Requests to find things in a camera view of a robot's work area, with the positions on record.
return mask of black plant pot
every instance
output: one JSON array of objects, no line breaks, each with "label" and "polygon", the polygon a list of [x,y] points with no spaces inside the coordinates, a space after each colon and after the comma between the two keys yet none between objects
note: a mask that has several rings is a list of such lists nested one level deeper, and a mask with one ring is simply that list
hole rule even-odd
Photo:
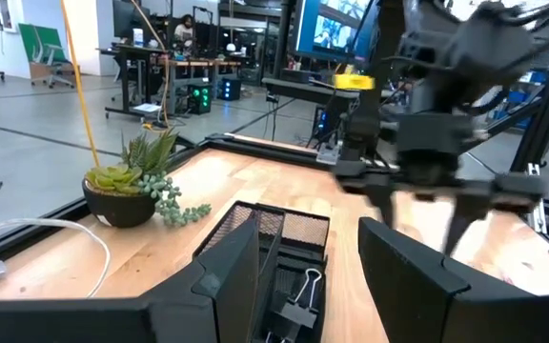
[{"label": "black plant pot", "polygon": [[117,228],[141,225],[155,212],[156,200],[149,194],[115,196],[92,191],[87,181],[82,180],[82,190],[91,213],[105,224]]}]

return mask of gray floor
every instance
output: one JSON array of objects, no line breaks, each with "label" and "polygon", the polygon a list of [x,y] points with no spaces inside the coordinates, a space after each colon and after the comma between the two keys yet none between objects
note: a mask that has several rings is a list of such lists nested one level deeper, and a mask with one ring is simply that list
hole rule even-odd
[{"label": "gray floor", "polygon": [[[110,77],[86,76],[83,80],[93,136],[102,151],[99,159],[104,164],[115,163],[115,155],[121,151],[121,134],[129,139],[142,132],[139,121],[118,114],[105,118],[104,107],[110,106],[111,97],[119,93]],[[182,119],[183,125],[177,130],[194,141],[226,131],[270,139],[273,118],[270,116],[268,122],[266,118],[256,120],[269,109],[264,97],[263,90],[256,90],[253,97],[240,101],[215,100],[210,113]],[[280,104],[289,100],[282,98]],[[281,109],[274,140],[298,145],[306,142],[314,108],[296,100]],[[519,140],[518,135],[502,134],[475,148],[472,155],[463,155],[460,175],[487,179],[493,175],[489,169],[506,171]],[[12,77],[0,82],[0,181],[4,182],[0,221],[35,217],[80,197],[79,182],[92,163],[75,90],[32,87],[29,81]],[[544,174],[549,179],[549,165]]]}]

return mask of potted succulent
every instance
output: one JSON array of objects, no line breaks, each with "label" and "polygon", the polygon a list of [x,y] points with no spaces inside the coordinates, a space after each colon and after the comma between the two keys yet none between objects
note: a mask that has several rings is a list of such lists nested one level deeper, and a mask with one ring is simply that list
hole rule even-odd
[{"label": "potted succulent", "polygon": [[122,138],[120,164],[92,168],[82,180],[92,214],[118,228],[143,224],[155,212],[169,226],[184,226],[207,215],[211,211],[208,204],[182,211],[177,203],[181,191],[170,177],[165,178],[176,137],[172,130],[166,130],[149,142],[144,133],[128,147]]}]

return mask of yellow pole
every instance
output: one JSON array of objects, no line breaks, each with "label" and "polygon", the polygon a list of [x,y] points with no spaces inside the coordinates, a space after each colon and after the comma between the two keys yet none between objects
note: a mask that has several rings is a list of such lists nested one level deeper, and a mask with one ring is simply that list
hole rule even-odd
[{"label": "yellow pole", "polygon": [[61,0],[61,8],[63,9],[63,17],[65,18],[65,31],[67,32],[67,40],[69,41],[69,47],[71,50],[71,62],[73,63],[73,72],[75,73],[75,83],[77,87],[77,96],[80,98],[80,104],[82,106],[82,116],[84,117],[84,126],[86,127],[86,134],[91,143],[92,158],[94,158],[94,164],[99,167],[99,157],[96,154],[96,147],[94,146],[94,140],[92,139],[91,121],[88,117],[88,110],[86,109],[86,101],[84,100],[84,91],[82,90],[82,78],[80,77],[80,70],[77,68],[77,59],[75,58],[75,49],[73,48],[73,39],[71,38],[71,27],[69,26],[69,18],[67,17],[67,10],[65,9],[65,1]]}]

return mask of succulent plant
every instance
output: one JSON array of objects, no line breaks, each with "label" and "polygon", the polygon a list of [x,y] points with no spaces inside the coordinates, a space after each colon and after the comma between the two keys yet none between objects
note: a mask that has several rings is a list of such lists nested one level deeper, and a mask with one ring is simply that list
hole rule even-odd
[{"label": "succulent plant", "polygon": [[168,129],[152,142],[143,133],[132,139],[126,147],[122,136],[122,161],[130,168],[141,168],[144,174],[158,175],[169,167],[168,159],[176,139],[177,134],[173,133],[173,129]]},{"label": "succulent plant", "polygon": [[134,195],[141,193],[141,189],[134,185],[141,174],[139,167],[129,168],[127,164],[119,164],[92,168],[86,173],[85,178],[96,190]]},{"label": "succulent plant", "polygon": [[149,194],[156,202],[156,212],[164,218],[164,223],[168,226],[185,226],[204,217],[211,212],[211,205],[203,204],[197,208],[188,208],[181,211],[177,203],[177,196],[181,196],[179,187],[173,186],[173,180],[166,173],[161,172],[158,175],[144,175],[143,179],[137,182],[137,186],[144,194]]}]

